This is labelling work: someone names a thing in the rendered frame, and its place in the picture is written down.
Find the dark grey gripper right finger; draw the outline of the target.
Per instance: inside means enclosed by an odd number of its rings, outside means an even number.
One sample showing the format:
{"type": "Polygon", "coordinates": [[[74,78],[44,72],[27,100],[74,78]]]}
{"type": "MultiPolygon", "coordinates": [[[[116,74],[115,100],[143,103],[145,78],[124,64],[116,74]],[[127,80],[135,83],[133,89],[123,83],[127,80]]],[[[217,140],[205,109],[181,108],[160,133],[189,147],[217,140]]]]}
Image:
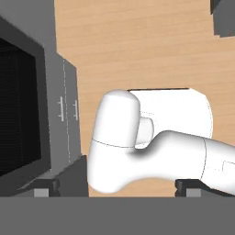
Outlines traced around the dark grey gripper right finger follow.
{"type": "Polygon", "coordinates": [[[175,197],[234,197],[234,195],[211,189],[198,179],[177,179],[174,181],[175,197]]]}

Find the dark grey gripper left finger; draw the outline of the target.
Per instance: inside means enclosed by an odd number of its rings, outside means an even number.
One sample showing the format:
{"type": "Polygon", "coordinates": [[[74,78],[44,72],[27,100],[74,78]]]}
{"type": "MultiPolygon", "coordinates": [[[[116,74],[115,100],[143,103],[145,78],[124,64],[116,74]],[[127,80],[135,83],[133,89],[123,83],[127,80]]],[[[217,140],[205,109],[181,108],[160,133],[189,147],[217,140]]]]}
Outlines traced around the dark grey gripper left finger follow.
{"type": "Polygon", "coordinates": [[[60,196],[60,181],[57,179],[37,179],[27,187],[19,190],[20,197],[55,197],[60,196]]]}

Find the grey cupboard door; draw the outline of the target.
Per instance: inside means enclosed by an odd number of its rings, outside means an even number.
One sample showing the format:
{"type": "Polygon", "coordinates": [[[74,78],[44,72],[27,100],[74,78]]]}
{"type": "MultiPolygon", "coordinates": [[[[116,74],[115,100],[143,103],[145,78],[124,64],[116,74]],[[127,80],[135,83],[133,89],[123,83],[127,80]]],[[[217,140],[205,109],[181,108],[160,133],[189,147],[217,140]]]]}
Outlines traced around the grey cupboard door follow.
{"type": "Polygon", "coordinates": [[[70,161],[74,162],[79,159],[81,153],[81,140],[80,140],[80,123],[79,123],[79,102],[77,91],[77,72],[76,67],[68,61],[64,60],[65,70],[65,87],[66,87],[66,111],[68,120],[68,136],[69,136],[69,152],[70,161]],[[74,115],[74,100],[78,104],[78,121],[73,117],[74,115]]]}
{"type": "Polygon", "coordinates": [[[46,79],[50,132],[50,169],[46,178],[53,178],[69,164],[63,57],[60,54],[46,56],[46,79]],[[63,97],[63,122],[58,117],[60,106],[57,102],[60,96],[63,97]]]}

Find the grey appliance with black panel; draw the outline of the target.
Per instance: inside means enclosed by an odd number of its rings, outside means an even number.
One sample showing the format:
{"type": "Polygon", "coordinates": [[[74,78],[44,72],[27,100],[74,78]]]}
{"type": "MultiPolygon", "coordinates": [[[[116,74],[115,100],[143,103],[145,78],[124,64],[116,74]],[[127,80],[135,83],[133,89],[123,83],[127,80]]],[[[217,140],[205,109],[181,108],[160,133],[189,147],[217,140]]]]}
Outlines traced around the grey appliance with black panel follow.
{"type": "Polygon", "coordinates": [[[0,17],[0,196],[50,169],[44,48],[0,17]]]}

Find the dark grey cabinet block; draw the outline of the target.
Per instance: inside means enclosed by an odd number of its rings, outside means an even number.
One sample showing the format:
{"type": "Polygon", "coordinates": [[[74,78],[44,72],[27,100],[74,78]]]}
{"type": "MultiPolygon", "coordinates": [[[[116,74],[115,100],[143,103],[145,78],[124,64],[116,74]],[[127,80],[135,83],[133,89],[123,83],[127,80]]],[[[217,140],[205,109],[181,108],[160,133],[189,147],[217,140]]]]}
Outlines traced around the dark grey cabinet block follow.
{"type": "Polygon", "coordinates": [[[210,15],[215,35],[235,37],[235,0],[210,0],[210,15]]]}

